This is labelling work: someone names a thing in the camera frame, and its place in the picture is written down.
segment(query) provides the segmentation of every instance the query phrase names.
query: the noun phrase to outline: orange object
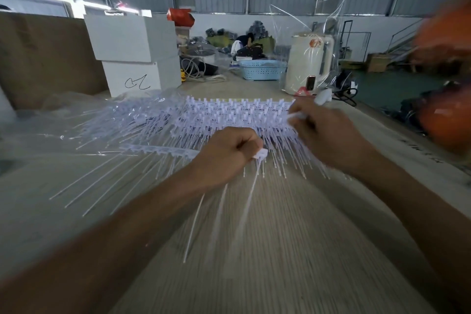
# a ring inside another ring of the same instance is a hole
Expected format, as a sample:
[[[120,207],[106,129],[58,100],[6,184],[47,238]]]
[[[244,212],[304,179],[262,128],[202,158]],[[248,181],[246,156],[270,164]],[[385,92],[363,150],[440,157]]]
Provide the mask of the orange object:
[[[419,112],[432,140],[445,149],[466,154],[471,150],[471,85],[434,96]]]
[[[440,63],[471,55],[471,0],[443,8],[414,38],[412,63]]]
[[[195,24],[193,15],[190,14],[191,9],[174,9],[169,8],[167,12],[167,20],[173,21],[175,26],[192,27]]]

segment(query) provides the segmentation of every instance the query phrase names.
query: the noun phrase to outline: metal handrail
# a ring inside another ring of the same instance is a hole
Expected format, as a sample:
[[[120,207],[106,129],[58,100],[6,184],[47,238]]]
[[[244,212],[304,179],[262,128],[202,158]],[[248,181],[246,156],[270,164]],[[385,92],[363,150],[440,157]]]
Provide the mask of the metal handrail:
[[[403,32],[404,30],[410,28],[411,26],[414,26],[415,24],[418,24],[418,23],[421,22],[421,21],[422,21],[422,19],[419,19],[419,20],[413,22],[412,24],[410,24],[409,26],[404,27],[404,29],[399,30],[399,31],[397,31],[395,34],[393,34],[392,37],[391,37],[391,41],[389,42],[388,48],[386,49],[386,52],[389,52],[389,50],[391,49],[391,45],[392,45],[393,39],[394,39],[394,37],[395,37],[397,34]],[[416,31],[416,30],[409,32],[409,34],[407,34],[405,37],[407,37],[407,36],[413,34],[415,31]]]

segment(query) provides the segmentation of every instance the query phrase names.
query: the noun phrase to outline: red bag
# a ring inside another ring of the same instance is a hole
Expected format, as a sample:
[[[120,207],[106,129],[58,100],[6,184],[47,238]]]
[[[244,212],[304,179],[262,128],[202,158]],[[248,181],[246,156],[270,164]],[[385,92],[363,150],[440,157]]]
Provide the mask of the red bag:
[[[167,20],[173,21],[175,26],[192,27],[195,24],[193,15],[190,14],[191,9],[174,9],[169,8],[167,12]]]

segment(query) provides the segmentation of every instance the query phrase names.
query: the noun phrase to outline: wooden table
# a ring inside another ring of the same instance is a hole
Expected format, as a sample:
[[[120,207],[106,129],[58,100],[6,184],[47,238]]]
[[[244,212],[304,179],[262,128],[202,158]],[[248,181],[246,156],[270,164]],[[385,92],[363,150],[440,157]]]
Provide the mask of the wooden table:
[[[196,98],[290,98],[278,90],[277,82],[250,82],[233,75],[221,83],[186,82],[179,90]],[[343,102],[327,106],[346,112],[383,154],[471,216],[468,175],[425,148],[411,147],[410,139]],[[0,189],[5,189],[0,206],[4,276],[109,214],[113,204],[81,217],[93,197],[66,210],[65,198],[47,200],[102,161],[97,158],[56,154],[17,160],[13,170],[0,177]],[[324,178],[313,169],[305,180],[289,166],[285,179],[267,166],[265,178],[259,176],[255,185],[241,254],[227,264],[255,175],[253,166],[228,186],[214,262],[206,265],[204,259],[222,189],[206,195],[187,262],[182,260],[193,216],[176,231],[167,229],[170,239],[155,255],[148,253],[152,259],[112,313],[451,311],[438,279],[397,218],[364,186],[333,170]],[[21,182],[24,185],[12,196],[8,186]],[[96,194],[104,188],[98,187]]]

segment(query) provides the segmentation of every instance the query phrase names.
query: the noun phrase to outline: concrete floor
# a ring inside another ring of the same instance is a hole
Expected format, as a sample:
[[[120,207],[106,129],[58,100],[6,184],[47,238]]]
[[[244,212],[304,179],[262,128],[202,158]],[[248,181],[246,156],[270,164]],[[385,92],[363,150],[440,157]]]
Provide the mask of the concrete floor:
[[[373,108],[388,107],[396,110],[399,110],[402,100],[418,97],[424,91],[438,89],[447,80],[439,75],[405,71],[353,71],[353,74],[359,86],[356,100]]]

